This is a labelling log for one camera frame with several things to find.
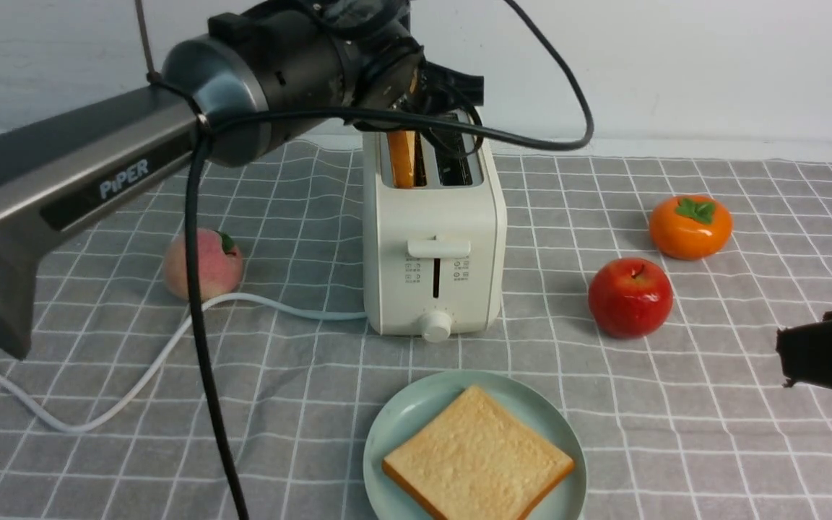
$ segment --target apple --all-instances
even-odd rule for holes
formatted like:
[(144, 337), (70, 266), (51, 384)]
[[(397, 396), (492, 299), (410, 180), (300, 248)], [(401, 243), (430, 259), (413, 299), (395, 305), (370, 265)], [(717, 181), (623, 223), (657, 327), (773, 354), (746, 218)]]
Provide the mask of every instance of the apple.
[(647, 336), (673, 310), (673, 286), (657, 264), (644, 258), (618, 258), (592, 277), (589, 308), (600, 329), (618, 339)]
[[(242, 280), (243, 256), (235, 241), (221, 231), (198, 229), (198, 283), (201, 301), (231, 293)], [(162, 261), (162, 275), (169, 292), (188, 300), (185, 235), (169, 244)]]

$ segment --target bread slice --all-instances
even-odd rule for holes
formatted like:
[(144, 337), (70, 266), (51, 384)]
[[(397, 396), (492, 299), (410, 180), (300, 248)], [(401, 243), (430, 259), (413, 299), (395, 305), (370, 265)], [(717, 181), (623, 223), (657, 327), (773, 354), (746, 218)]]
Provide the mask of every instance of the bread slice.
[(387, 132), (390, 148), (390, 168), (393, 169), (394, 186), (412, 188), (416, 185), (416, 132)]
[(476, 385), (382, 463), (435, 520), (523, 520), (574, 465)]

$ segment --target toaster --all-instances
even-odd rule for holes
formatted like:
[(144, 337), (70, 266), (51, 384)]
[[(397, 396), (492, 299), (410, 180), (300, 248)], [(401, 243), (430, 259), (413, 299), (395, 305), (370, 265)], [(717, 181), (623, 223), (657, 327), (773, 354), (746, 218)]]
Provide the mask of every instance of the toaster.
[[(463, 111), (449, 118), (469, 122)], [(475, 138), (435, 131), (464, 152)], [(363, 135), (364, 309), (375, 332), (443, 342), (501, 310), (506, 203), (486, 142), (466, 158), (415, 139), (412, 182), (395, 185), (389, 136)]]

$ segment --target white power cord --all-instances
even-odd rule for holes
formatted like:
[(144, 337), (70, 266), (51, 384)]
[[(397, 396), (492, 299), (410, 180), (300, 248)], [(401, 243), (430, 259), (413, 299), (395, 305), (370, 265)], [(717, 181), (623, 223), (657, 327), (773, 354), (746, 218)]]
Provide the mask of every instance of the white power cord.
[[(283, 313), (289, 313), (292, 316), (303, 317), (304, 319), (313, 319), (313, 320), (321, 320), (321, 321), (346, 321), (346, 320), (354, 320), (354, 319), (364, 319), (366, 316), (365, 313), (327, 313), (321, 311), (310, 311), (304, 309), (296, 309), (294, 307), (289, 307), (284, 303), (275, 302), (275, 300), (270, 300), (265, 298), (264, 296), (257, 296), (255, 294), (248, 294), (245, 292), (231, 292), (228, 294), (222, 294), (221, 296), (217, 296), (217, 298), (211, 298), (204, 304), (202, 304), (201, 309), (207, 310), (212, 306), (216, 306), (218, 303), (224, 302), (252, 302), (252, 303), (260, 303), (264, 304), (264, 306), (274, 307), (274, 309), (280, 310)], [(130, 404), (131, 401), (137, 394), (146, 386), (146, 383), (150, 381), (150, 379), (156, 374), (156, 371), (159, 370), (159, 367), (165, 362), (165, 359), (168, 358), (169, 353), (172, 352), (172, 349), (178, 345), (178, 340), (185, 335), (185, 331), (191, 326), (191, 316), (185, 318), (185, 321), (182, 322), (181, 326), (178, 327), (178, 330), (175, 331), (175, 334), (172, 335), (172, 338), (169, 339), (169, 343), (166, 343), (165, 348), (162, 349), (162, 352), (156, 357), (156, 360), (152, 362), (152, 365), (149, 366), (146, 373), (143, 374), (142, 378), (136, 382), (136, 385), (133, 386), (132, 389), (126, 395), (120, 399), (120, 401), (116, 402), (115, 405), (111, 407), (110, 410), (105, 412), (105, 414), (99, 415), (99, 417), (95, 418), (95, 420), (86, 422), (84, 425), (67, 425), (65, 422), (60, 421), (56, 417), (50, 414), (43, 409), (43, 406), (37, 404), (36, 401), (30, 395), (27, 395), (26, 391), (23, 391), (18, 385), (14, 384), (14, 382), (10, 381), (6, 376), (0, 375), (0, 385), (2, 385), (7, 391), (11, 392), (14, 397), (18, 398), (19, 401), (23, 402), (30, 411), (33, 412), (34, 415), (40, 418), (43, 422), (49, 425), (50, 428), (56, 429), (57, 431), (61, 431), (63, 433), (87, 433), (92, 431), (92, 429), (100, 427), (100, 425), (105, 424), (111, 418), (115, 417), (126, 405)]]

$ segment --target persimmon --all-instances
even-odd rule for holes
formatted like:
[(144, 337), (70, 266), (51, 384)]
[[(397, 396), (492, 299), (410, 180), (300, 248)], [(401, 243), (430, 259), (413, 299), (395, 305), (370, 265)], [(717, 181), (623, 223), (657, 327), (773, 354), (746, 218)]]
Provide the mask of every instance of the persimmon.
[(654, 245), (679, 260), (699, 260), (720, 251), (733, 233), (730, 211), (706, 195), (677, 195), (662, 201), (650, 216)]

